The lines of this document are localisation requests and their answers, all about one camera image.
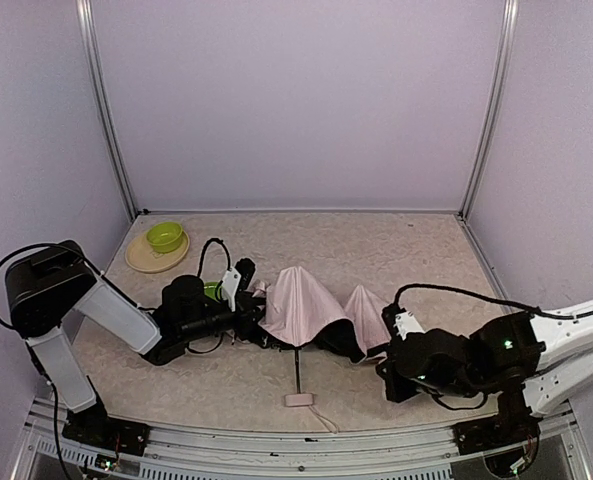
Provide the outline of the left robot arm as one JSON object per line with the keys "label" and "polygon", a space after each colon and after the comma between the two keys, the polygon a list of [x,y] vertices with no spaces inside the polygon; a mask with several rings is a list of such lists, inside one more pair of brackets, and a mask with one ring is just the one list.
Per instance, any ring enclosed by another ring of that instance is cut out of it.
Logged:
{"label": "left robot arm", "polygon": [[6,327],[31,352],[37,368],[72,414],[100,405],[63,328],[75,313],[121,340],[154,366],[185,355],[194,341],[226,332],[246,334],[264,315],[265,301],[249,291],[255,264],[240,259],[226,269],[211,298],[203,280],[182,275],[165,286],[154,309],[140,306],[84,254],[73,240],[22,247],[3,260],[9,309]]}

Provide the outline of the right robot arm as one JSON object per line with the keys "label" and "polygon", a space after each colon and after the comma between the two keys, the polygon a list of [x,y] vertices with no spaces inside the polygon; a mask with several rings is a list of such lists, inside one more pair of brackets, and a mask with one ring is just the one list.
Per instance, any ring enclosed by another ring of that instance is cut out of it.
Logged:
{"label": "right robot arm", "polygon": [[499,411],[516,401],[544,417],[593,383],[593,300],[555,311],[517,307],[469,336],[424,331],[396,304],[382,316],[391,340],[376,371],[392,402],[494,395]]}

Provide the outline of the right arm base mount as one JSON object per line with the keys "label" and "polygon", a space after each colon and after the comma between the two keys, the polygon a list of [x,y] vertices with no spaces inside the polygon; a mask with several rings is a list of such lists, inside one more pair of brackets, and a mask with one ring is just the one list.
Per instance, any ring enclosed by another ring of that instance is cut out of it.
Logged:
{"label": "right arm base mount", "polygon": [[527,441],[540,435],[538,421],[501,420],[499,416],[459,422],[452,427],[460,455],[480,453]]}

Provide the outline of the pink and black umbrella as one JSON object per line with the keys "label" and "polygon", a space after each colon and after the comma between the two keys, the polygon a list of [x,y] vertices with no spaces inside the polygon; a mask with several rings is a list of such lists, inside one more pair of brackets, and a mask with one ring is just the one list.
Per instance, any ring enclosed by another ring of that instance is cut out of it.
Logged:
{"label": "pink and black umbrella", "polygon": [[297,352],[313,345],[357,364],[382,356],[390,341],[381,318],[386,302],[362,285],[341,303],[313,274],[295,266],[282,270],[275,282],[257,280],[245,291],[260,318],[245,320],[235,335],[263,349]]}

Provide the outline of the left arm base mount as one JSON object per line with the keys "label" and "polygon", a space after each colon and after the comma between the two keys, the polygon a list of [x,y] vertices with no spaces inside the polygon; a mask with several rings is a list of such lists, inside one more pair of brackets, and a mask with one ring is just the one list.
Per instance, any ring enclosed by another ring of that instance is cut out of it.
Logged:
{"label": "left arm base mount", "polygon": [[108,417],[100,422],[67,420],[62,435],[87,446],[141,457],[150,431],[151,427],[145,423]]}

